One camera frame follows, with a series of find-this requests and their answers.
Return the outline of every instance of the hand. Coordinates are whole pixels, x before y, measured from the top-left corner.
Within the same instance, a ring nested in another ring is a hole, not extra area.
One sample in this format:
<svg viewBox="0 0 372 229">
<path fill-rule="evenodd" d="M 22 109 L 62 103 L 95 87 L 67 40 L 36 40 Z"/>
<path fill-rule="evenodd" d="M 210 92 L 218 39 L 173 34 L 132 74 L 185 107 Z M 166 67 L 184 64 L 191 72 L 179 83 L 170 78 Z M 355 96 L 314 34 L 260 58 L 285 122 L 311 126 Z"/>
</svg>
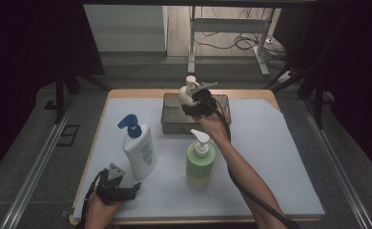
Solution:
<svg viewBox="0 0 372 229">
<path fill-rule="evenodd" d="M 106 205 L 102 199 L 93 192 L 89 199 L 88 212 L 86 215 L 85 229 L 104 229 L 112 221 L 114 214 L 121 208 L 124 201 L 113 205 Z"/>
<path fill-rule="evenodd" d="M 217 107 L 217 110 L 220 114 L 224 114 L 225 120 L 230 123 L 231 117 L 225 110 L 221 110 L 220 107 Z M 216 113 L 212 113 L 209 116 L 193 116 L 193 120 L 203 127 L 204 131 L 214 140 L 221 137 L 226 137 L 227 132 L 219 119 Z"/>
</svg>

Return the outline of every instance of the green soap bottle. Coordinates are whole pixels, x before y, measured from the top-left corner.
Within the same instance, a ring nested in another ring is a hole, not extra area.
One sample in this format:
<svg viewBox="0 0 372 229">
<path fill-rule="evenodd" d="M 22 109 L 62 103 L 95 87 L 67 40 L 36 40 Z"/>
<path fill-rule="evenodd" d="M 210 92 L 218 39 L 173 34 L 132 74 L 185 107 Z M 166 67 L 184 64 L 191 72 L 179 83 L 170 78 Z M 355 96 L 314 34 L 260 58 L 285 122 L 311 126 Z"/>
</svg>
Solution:
<svg viewBox="0 0 372 229">
<path fill-rule="evenodd" d="M 210 181 L 216 150 L 207 142 L 210 137 L 200 131 L 191 130 L 197 138 L 187 149 L 186 182 L 195 191 L 206 188 Z"/>
</svg>

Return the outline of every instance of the forearm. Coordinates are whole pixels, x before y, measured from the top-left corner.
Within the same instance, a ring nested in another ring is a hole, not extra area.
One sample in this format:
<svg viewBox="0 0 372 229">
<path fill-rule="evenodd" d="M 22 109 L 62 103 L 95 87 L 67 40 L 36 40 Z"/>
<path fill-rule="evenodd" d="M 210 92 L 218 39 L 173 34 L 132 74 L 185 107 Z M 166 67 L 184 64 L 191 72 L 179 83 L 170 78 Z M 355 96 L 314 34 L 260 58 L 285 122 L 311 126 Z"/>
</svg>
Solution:
<svg viewBox="0 0 372 229">
<path fill-rule="evenodd" d="M 240 185 L 282 214 L 272 191 L 255 169 L 234 148 L 228 138 L 223 135 L 215 135 L 213 136 L 213 140 L 222 152 L 230 171 L 233 173 Z M 253 213 L 259 228 L 267 228 L 266 226 L 272 226 L 272 228 L 285 228 L 276 218 L 270 215 L 261 206 L 257 205 L 245 195 L 242 196 Z"/>
</svg>

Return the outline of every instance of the bottle label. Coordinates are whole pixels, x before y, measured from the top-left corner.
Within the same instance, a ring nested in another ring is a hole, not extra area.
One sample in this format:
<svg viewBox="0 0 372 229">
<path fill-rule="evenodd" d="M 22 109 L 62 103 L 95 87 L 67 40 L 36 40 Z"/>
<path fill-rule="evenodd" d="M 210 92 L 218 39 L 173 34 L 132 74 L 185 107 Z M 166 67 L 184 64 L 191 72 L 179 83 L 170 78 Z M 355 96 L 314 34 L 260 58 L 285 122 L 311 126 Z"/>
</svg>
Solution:
<svg viewBox="0 0 372 229">
<path fill-rule="evenodd" d="M 151 165 L 153 163 L 153 151 L 151 150 L 150 144 L 145 145 L 141 149 L 142 158 L 144 158 L 145 163 Z"/>
</svg>

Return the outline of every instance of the blue pump cap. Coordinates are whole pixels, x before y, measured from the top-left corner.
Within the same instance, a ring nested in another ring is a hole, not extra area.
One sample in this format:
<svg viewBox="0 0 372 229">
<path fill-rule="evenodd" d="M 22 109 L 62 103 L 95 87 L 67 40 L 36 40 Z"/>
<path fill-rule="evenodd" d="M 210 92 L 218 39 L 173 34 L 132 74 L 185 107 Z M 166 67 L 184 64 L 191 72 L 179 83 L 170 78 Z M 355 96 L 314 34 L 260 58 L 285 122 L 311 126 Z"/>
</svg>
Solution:
<svg viewBox="0 0 372 229">
<path fill-rule="evenodd" d="M 117 124 L 117 126 L 120 129 L 129 127 L 127 128 L 127 133 L 131 138 L 138 138 L 142 134 L 141 127 L 138 125 L 138 120 L 136 119 L 135 114 L 128 114 Z"/>
</svg>

